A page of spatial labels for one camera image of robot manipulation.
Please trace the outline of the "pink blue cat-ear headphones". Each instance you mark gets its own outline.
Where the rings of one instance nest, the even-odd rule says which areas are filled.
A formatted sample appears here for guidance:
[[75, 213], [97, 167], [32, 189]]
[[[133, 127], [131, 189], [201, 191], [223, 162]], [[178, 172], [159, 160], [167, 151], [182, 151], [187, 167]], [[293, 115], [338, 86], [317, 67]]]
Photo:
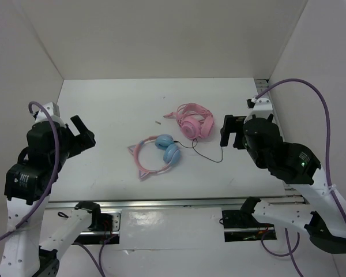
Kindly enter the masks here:
[[[147, 145], [151, 144], [155, 146], [161, 152], [161, 158], [164, 165], [159, 169], [148, 169], [140, 162], [140, 152]], [[177, 141], [169, 134], [160, 134], [157, 136], [149, 136], [137, 144], [133, 144], [127, 147], [128, 152], [132, 155], [134, 164], [137, 167], [137, 176], [140, 181], [150, 175], [159, 175], [170, 170], [172, 166], [175, 166], [181, 158], [181, 151], [177, 145]]]

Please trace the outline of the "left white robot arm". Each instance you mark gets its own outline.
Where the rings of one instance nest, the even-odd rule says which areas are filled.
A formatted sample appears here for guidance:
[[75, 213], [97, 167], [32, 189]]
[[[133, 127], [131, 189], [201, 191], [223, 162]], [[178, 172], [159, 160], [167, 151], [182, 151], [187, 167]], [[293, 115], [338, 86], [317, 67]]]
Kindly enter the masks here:
[[48, 184], [58, 178], [55, 172], [54, 134], [58, 135], [61, 170], [66, 159], [95, 146], [94, 134], [79, 116], [71, 117], [79, 134], [74, 135], [67, 124], [55, 120], [35, 123], [27, 133], [28, 145], [18, 156], [17, 163], [6, 174], [4, 195], [7, 198], [7, 230], [0, 263], [0, 276], [56, 276], [60, 261], [77, 238], [85, 231], [101, 231], [106, 240], [114, 238], [114, 218], [101, 211], [100, 205], [80, 201], [70, 215], [45, 241], [40, 240], [45, 207], [51, 191]]

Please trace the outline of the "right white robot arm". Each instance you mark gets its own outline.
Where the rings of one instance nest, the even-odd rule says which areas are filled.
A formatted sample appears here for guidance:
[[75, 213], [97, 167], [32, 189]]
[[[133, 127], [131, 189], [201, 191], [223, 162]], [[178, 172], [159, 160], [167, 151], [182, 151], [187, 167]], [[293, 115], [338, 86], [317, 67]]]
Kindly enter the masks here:
[[248, 197], [240, 208], [246, 226], [270, 223], [307, 233], [311, 243], [330, 254], [346, 254], [346, 201], [328, 184], [326, 171], [305, 145], [285, 142], [273, 115], [267, 118], [226, 115], [220, 130], [220, 145], [230, 134], [234, 147], [245, 149], [259, 169], [297, 190], [310, 209], [276, 207], [258, 197]]

